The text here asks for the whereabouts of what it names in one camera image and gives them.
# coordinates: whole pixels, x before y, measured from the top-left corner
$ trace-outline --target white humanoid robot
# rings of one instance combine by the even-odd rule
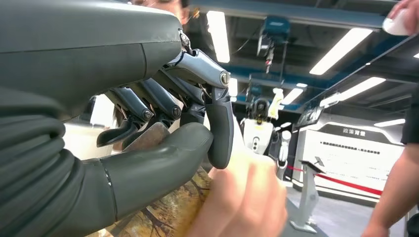
[[[254,153],[271,157],[278,167],[278,178],[282,179],[287,168],[288,145],[291,139],[289,131],[281,132],[274,128],[268,119],[278,119],[278,107],[283,98],[281,89],[274,89],[272,104],[268,100],[256,99],[250,106],[249,118],[241,123],[245,146]]]

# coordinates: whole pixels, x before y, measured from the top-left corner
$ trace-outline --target wood grain surface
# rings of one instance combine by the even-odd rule
[[[125,151],[151,148],[168,135],[166,127],[156,123]],[[200,168],[189,182],[177,190],[88,237],[184,237],[208,196],[210,183],[211,179]]]

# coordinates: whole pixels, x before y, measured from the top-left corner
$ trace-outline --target red rope barrier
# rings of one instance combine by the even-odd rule
[[[292,166],[288,166],[288,169],[292,169],[292,170],[296,170],[296,171],[303,171],[302,169],[298,169],[298,168],[295,168],[295,167],[292,167]],[[353,183],[349,183],[349,182],[342,181],[342,180],[335,179],[335,178],[331,178],[331,177],[326,176],[324,174],[317,174],[317,176],[319,176],[320,178],[323,178],[323,179],[326,179],[326,180],[329,180],[329,181],[332,181],[332,182],[335,182],[335,183],[338,183],[338,184],[342,184],[342,185],[345,185],[345,186],[348,186],[348,187],[351,187],[351,188],[359,189],[359,190],[362,190],[362,191],[365,191],[365,192],[368,192],[368,193],[371,193],[371,194],[376,194],[376,195],[381,195],[382,194],[382,191],[380,191],[380,190],[368,188],[368,187],[353,184]]]

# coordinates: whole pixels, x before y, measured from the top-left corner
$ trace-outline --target glasses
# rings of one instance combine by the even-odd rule
[[[157,2],[157,3],[170,3],[173,0],[131,0],[133,5],[145,5],[147,3]]]

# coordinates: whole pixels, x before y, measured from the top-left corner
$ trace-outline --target ceiling light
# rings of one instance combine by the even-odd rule
[[[369,29],[353,28],[311,69],[310,74],[322,75],[342,57],[373,32]]]
[[[327,106],[327,105],[329,105],[333,102],[336,102],[336,101],[347,100],[347,99],[349,99],[349,98],[351,98],[351,97],[353,97],[353,96],[355,96],[355,95],[357,95],[361,92],[364,92],[364,91],[366,91],[366,90],[368,90],[368,89],[370,89],[370,88],[372,88],[372,87],[374,87],[374,86],[376,86],[380,83],[383,83],[384,81],[385,81],[384,78],[375,78],[374,77],[374,78],[367,79],[367,80],[359,83],[358,85],[356,85],[356,86],[354,86],[354,87],[352,87],[352,88],[350,88],[350,89],[348,89],[348,90],[346,90],[346,91],[344,91],[340,94],[332,95],[331,97],[328,97],[328,98],[320,101],[320,107]]]
[[[307,84],[304,84],[304,83],[297,83],[297,87],[302,87],[302,88],[305,88],[305,87],[307,87]]]
[[[220,63],[230,62],[224,12],[209,11],[207,13],[207,19],[209,26],[208,31],[211,33],[217,61]]]
[[[299,88],[294,88],[288,95],[281,101],[283,105],[291,104],[304,90]]]
[[[280,88],[274,88],[272,91],[274,92],[274,94],[279,94],[279,93],[283,93],[284,92],[284,90],[282,90]]]
[[[288,126],[290,126],[290,125],[291,125],[291,123],[290,123],[290,122],[286,122],[286,123],[284,123],[284,124],[282,124],[282,125],[281,125],[281,128],[288,127]]]
[[[237,79],[230,78],[230,82],[228,83],[228,93],[230,96],[237,96]]]
[[[379,122],[374,124],[374,126],[376,127],[387,127],[387,126],[393,126],[393,125],[398,125],[398,124],[404,124],[406,122],[406,120],[404,118],[402,119],[396,119],[396,120],[392,120],[392,121],[386,121],[386,122]]]

